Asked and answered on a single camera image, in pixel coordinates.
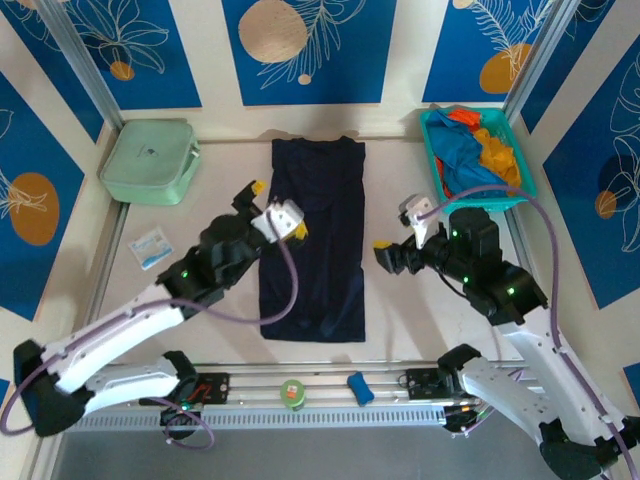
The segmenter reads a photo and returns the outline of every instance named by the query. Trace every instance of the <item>navy blue t-shirt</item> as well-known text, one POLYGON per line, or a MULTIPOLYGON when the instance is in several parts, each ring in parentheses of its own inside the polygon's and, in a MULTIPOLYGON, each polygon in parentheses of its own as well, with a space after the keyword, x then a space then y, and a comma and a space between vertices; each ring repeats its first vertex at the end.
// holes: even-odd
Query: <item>navy blue t-shirt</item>
MULTIPOLYGON (((293 200, 304 212, 309 235, 292 251, 300 278, 293 310, 261 327, 264 338, 301 342, 364 342, 365 145, 274 140, 269 200, 293 200)), ((260 314, 277 314, 291 296, 289 271, 278 254, 260 258, 260 314)))

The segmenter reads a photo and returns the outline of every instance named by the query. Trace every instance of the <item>orange circle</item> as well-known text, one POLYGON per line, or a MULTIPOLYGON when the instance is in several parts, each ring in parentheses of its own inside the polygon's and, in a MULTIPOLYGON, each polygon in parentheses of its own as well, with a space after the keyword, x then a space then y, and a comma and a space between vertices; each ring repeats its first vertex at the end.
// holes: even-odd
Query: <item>orange circle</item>
POLYGON ((128 82, 132 80, 135 72, 133 68, 128 63, 121 62, 120 60, 116 60, 111 64, 109 68, 111 71, 111 75, 116 77, 118 80, 122 80, 123 82, 128 82))
POLYGON ((11 184, 9 196, 16 201, 9 215, 18 236, 36 247, 48 244, 60 220, 58 194, 49 179, 39 173, 23 173, 11 184))
POLYGON ((507 93, 511 90, 530 50, 531 45, 519 43, 509 50, 496 53, 482 67, 480 87, 487 93, 507 93))
POLYGON ((616 196, 609 190, 600 192, 596 197, 596 212, 604 220, 609 220, 616 213, 616 196))

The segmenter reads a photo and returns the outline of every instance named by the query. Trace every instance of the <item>mint green case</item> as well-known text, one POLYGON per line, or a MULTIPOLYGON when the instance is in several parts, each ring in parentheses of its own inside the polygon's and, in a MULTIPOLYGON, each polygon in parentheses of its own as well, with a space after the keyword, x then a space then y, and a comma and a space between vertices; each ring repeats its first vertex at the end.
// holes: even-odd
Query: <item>mint green case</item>
POLYGON ((175 205, 200 165, 191 125, 175 120, 132 120, 124 126, 100 180, 125 203, 175 205))

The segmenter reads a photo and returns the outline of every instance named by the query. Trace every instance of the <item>small packet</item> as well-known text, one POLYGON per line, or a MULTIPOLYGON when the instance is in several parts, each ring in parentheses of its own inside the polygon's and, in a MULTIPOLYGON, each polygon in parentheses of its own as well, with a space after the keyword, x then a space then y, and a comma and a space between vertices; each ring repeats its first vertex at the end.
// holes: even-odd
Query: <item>small packet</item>
POLYGON ((160 227, 156 227, 142 237, 129 243, 129 248, 138 259, 140 267, 148 270, 173 253, 173 247, 164 236, 160 227))

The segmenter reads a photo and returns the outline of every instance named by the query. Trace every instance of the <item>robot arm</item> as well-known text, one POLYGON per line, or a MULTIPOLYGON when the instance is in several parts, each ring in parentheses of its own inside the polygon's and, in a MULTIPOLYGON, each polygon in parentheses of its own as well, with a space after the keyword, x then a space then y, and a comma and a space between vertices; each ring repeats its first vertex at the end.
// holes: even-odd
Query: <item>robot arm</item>
MULTIPOLYGON (((403 223, 410 217, 405 204, 403 223)), ((632 448, 640 438, 638 419, 625 417, 606 398, 566 341, 561 350, 555 347, 545 295, 528 272, 502 259, 498 227, 488 214, 481 208, 463 208, 449 221, 449 236, 440 224, 439 232, 426 241, 422 241, 424 226, 416 229, 409 222, 415 235, 403 244, 374 247, 378 263, 395 274, 405 268, 416 274, 428 266, 460 282, 463 296, 518 350, 545 396, 492 368, 468 345, 456 347, 438 362, 453 379, 448 382, 455 386, 451 393, 481 398, 516 423, 560 478, 586 480, 604 472, 620 455, 609 425, 632 448), (607 418, 599 414, 562 355, 596 392, 607 418)))
POLYGON ((60 433, 109 405, 189 395, 196 374, 182 352, 168 352, 153 366, 105 365, 193 317, 198 311, 193 304, 208 307, 221 300, 224 290, 235 285, 261 254, 272 250, 278 238, 289 245, 304 240, 303 214, 293 202, 272 203, 264 212, 253 203, 263 189, 259 182, 247 185, 234 198, 237 213, 216 217, 201 232, 199 245, 131 302, 63 340, 43 347, 29 340, 15 348, 16 385, 54 356, 61 357, 22 392, 36 434, 60 433), (74 346, 79 338, 88 340, 74 346))

